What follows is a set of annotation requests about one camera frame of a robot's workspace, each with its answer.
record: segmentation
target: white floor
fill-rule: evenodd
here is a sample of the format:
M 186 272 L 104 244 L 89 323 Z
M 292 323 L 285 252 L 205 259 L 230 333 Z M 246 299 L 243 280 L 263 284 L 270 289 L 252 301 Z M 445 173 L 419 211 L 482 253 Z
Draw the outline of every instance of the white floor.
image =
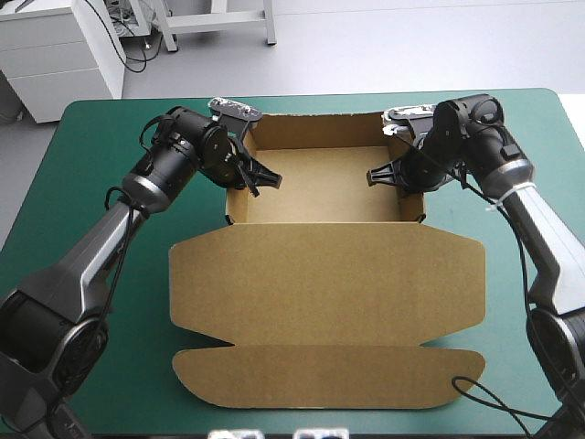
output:
M 169 3 L 176 14 L 208 7 Z M 585 1 L 274 3 L 276 46 L 263 44 L 261 28 L 179 36 L 177 53 L 163 48 L 146 73 L 126 74 L 124 98 L 546 87 L 563 95 L 585 144 Z M 0 126 L 0 247 L 54 128 Z

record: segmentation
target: cardboard lid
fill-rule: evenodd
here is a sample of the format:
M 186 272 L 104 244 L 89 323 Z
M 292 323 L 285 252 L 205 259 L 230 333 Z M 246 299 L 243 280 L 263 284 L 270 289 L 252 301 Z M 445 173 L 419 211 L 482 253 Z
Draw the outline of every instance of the cardboard lid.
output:
M 416 346 L 484 319 L 483 245 L 417 223 L 236 224 L 170 259 L 173 322 L 239 346 Z
M 478 380 L 484 359 L 439 348 L 247 346 L 185 350 L 173 367 L 222 407 L 425 409 L 456 399 L 451 378 Z

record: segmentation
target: green tabletop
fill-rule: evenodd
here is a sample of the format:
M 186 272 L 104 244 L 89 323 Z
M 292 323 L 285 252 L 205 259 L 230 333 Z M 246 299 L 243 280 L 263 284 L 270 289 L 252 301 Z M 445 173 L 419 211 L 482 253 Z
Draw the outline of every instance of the green tabletop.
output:
M 542 196 L 585 237 L 585 154 L 557 95 L 548 90 L 489 92 L 504 105 L 506 125 L 535 164 Z M 466 94 L 471 92 L 239 100 L 263 112 L 371 112 Z M 8 292 L 25 274 L 53 263 L 88 230 L 103 214 L 105 190 L 120 184 L 141 156 L 137 137 L 144 123 L 176 105 L 207 113 L 207 99 L 76 102 L 66 110 L 0 253 L 0 291 Z M 346 426 L 353 433 L 519 433 L 505 413 L 463 399 L 422 411 L 233 410 L 189 393 L 176 378 L 171 358 L 180 349 L 218 342 L 171 324 L 167 254 L 175 242 L 223 227 L 224 203 L 224 190 L 196 176 L 167 212 L 151 217 L 133 242 L 109 319 L 110 344 L 71 402 L 92 432 L 201 434 L 249 427 L 290 433 L 305 426 Z M 485 385 L 511 406 L 553 413 L 558 403 L 525 335 L 512 233 L 497 213 L 486 212 L 482 200 L 455 183 L 427 195 L 426 205 L 427 224 L 475 238 L 487 252 L 485 321 L 431 344 L 481 352 L 487 362 L 481 378 Z M 533 430 L 540 425 L 527 423 Z

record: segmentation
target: open cardboard box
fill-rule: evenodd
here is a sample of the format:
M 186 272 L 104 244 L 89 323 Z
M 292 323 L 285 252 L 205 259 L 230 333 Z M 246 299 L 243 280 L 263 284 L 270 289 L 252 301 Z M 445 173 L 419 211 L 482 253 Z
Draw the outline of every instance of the open cardboard box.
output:
M 232 225 L 171 250 L 173 322 L 234 345 L 177 353 L 181 382 L 226 407 L 421 409 L 478 379 L 479 353 L 421 344 L 484 319 L 484 247 L 368 187 L 404 152 L 381 113 L 265 115 L 245 140 L 281 188 L 229 190 Z

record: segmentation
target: cable tie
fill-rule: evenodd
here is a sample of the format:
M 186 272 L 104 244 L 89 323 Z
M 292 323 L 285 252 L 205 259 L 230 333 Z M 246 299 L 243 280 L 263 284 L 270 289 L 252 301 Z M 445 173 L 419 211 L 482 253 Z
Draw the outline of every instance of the cable tie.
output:
M 510 188 L 509 190 L 507 190 L 505 192 L 505 194 L 502 197 L 500 197 L 494 204 L 491 204 L 487 208 L 485 208 L 485 211 L 486 212 L 494 212 L 494 211 L 496 211 L 496 210 L 498 210 L 499 208 L 502 207 L 502 205 L 504 204 L 504 200 L 506 198 L 508 198 L 512 194 L 516 193 L 518 190 L 526 189 L 527 187 L 536 187 L 536 186 L 537 185 L 535 185 L 531 181 L 528 181 L 526 183 L 521 183 L 519 185 L 514 185 L 512 188 Z

